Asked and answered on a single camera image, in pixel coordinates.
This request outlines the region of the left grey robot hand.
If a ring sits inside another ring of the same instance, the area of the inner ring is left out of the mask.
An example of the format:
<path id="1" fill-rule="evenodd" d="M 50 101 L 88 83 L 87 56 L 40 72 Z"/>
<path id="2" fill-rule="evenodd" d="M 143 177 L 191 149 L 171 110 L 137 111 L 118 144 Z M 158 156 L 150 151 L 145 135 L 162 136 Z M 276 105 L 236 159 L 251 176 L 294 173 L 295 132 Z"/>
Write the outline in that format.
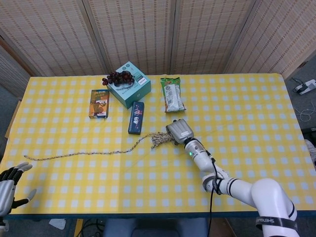
<path id="1" fill-rule="evenodd" d="M 28 162 L 11 167 L 0 174 L 0 217 L 8 215 L 12 209 L 28 204 L 37 190 L 33 189 L 26 198 L 15 200 L 16 186 L 22 174 L 33 166 Z"/>

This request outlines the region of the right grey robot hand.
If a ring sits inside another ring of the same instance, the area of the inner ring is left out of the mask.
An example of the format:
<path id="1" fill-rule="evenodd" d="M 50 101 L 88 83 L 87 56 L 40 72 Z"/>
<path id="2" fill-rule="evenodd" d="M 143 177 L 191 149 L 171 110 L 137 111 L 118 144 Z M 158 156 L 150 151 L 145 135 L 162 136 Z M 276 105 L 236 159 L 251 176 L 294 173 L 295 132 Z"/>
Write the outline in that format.
<path id="1" fill-rule="evenodd" d="M 194 137 L 194 132 L 184 119 L 174 120 L 166 126 L 166 131 L 172 135 L 176 146 L 185 144 L 186 140 Z"/>

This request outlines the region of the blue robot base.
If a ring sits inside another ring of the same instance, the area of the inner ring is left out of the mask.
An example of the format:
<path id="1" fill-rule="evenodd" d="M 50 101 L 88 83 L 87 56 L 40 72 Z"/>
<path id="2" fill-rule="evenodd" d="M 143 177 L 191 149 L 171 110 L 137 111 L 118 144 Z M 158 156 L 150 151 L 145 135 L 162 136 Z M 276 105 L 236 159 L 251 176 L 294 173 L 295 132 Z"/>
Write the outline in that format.
<path id="1" fill-rule="evenodd" d="M 108 219 L 102 237 L 208 237 L 206 218 Z"/>

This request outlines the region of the green snack bag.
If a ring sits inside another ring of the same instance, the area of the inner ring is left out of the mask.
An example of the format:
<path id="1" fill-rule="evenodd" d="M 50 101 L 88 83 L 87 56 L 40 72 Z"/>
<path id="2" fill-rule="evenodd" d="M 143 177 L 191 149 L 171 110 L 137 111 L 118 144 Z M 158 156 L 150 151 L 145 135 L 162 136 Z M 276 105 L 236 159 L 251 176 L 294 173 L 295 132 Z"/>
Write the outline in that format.
<path id="1" fill-rule="evenodd" d="M 160 84 L 164 96 L 165 112 L 184 111 L 186 108 L 181 99 L 181 79 L 161 78 Z"/>

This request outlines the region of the dark blue long box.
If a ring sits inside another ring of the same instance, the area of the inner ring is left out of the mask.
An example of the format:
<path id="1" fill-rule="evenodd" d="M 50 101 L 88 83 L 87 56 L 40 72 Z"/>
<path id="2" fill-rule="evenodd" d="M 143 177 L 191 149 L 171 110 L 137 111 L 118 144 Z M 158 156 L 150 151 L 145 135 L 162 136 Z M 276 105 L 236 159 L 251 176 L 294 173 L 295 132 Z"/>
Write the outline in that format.
<path id="1" fill-rule="evenodd" d="M 140 135 L 144 115 L 144 103 L 135 101 L 132 105 L 131 116 L 129 121 L 128 133 Z"/>

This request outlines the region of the teal cardboard box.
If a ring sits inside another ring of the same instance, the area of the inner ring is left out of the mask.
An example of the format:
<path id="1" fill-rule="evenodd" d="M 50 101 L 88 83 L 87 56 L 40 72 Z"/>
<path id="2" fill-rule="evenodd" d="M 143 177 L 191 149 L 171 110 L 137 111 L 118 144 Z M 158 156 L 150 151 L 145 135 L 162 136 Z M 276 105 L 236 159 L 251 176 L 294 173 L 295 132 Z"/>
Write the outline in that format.
<path id="1" fill-rule="evenodd" d="M 150 93 L 151 81 L 130 61 L 115 70 L 115 72 L 122 71 L 131 72 L 135 82 L 132 85 L 124 84 L 121 86 L 108 84 L 107 88 L 127 109 L 129 109 L 134 101 L 138 101 Z"/>

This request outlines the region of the white crumpled paper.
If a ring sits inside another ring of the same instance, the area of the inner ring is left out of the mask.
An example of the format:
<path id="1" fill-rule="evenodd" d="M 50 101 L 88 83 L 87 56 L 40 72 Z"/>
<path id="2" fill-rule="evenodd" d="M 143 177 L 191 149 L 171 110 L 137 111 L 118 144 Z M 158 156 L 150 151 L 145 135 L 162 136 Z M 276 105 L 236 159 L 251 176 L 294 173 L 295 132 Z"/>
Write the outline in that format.
<path id="1" fill-rule="evenodd" d="M 66 219 L 51 219 L 49 224 L 59 230 L 63 230 L 66 225 Z"/>

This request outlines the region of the dark red grape bunch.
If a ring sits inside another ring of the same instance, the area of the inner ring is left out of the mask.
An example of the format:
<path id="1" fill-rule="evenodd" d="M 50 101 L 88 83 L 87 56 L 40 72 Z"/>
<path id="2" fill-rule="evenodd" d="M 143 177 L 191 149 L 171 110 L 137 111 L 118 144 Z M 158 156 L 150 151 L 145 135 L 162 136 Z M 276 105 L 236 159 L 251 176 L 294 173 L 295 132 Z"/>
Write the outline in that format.
<path id="1" fill-rule="evenodd" d="M 124 84 L 132 85 L 135 82 L 134 76 L 129 71 L 111 72 L 105 78 L 102 78 L 102 84 L 113 84 L 114 86 L 121 86 Z"/>

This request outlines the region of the orange brown flat box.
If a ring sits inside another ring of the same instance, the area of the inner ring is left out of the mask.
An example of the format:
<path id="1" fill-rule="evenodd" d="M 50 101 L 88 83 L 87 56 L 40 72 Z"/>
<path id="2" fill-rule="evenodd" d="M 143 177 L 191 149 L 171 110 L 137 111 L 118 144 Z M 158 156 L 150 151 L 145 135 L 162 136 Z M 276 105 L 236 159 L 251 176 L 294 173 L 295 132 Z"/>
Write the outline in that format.
<path id="1" fill-rule="evenodd" d="M 89 117 L 91 119 L 106 119 L 109 113 L 109 91 L 95 89 L 91 91 Z"/>

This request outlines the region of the yellow white checked tablecloth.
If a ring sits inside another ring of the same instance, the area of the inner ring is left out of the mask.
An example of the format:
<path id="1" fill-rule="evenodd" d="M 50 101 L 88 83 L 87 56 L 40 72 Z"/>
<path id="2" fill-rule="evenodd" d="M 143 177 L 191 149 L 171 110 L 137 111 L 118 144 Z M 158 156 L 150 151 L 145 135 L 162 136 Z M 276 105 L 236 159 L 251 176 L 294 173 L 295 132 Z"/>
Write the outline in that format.
<path id="1" fill-rule="evenodd" d="M 102 88 L 101 79 L 30 78 L 0 171 L 30 162 L 15 197 L 37 193 L 12 216 L 251 211 L 206 193 L 182 146 L 152 148 L 147 134 L 181 118 L 231 177 L 275 179 L 298 210 L 316 212 L 316 171 L 281 75 L 181 75 L 186 110 L 177 113 L 164 111 L 160 76 L 150 76 L 139 136 L 128 133 L 130 111 L 114 96 L 108 118 L 89 118 L 91 91 Z"/>

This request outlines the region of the woven bamboo folding screen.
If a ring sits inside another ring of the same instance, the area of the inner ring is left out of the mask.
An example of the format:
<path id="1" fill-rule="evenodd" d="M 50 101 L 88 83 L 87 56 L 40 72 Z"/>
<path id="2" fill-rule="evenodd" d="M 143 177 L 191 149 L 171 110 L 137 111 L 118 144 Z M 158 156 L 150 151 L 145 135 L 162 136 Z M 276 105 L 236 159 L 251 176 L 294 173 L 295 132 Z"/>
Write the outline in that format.
<path id="1" fill-rule="evenodd" d="M 316 0 L 0 0 L 33 76 L 279 73 L 316 53 Z"/>

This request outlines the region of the white power strip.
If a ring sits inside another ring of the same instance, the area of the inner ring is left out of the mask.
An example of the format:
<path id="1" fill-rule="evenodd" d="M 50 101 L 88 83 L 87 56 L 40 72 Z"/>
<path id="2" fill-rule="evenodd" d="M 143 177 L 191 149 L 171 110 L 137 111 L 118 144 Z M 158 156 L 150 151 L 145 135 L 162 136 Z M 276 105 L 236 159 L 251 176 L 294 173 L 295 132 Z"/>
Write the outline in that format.
<path id="1" fill-rule="evenodd" d="M 299 85 L 295 88 L 293 88 L 293 92 L 297 93 L 299 95 L 306 94 L 314 89 L 316 89 L 316 80 L 311 79 L 307 82 L 302 82 L 300 79 L 292 78 L 295 82 L 297 82 Z"/>

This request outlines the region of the white grey shoe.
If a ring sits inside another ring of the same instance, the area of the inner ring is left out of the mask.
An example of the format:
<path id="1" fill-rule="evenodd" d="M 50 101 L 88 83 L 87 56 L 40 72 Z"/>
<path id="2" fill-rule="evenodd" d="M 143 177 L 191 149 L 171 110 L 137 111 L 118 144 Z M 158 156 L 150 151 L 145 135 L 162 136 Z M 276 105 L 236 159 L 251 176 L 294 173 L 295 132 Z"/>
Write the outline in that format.
<path id="1" fill-rule="evenodd" d="M 308 151 L 309 151 L 312 163 L 314 165 L 314 168 L 316 170 L 316 147 L 308 139 L 305 139 L 304 141 L 305 141 L 306 146 L 308 148 Z"/>

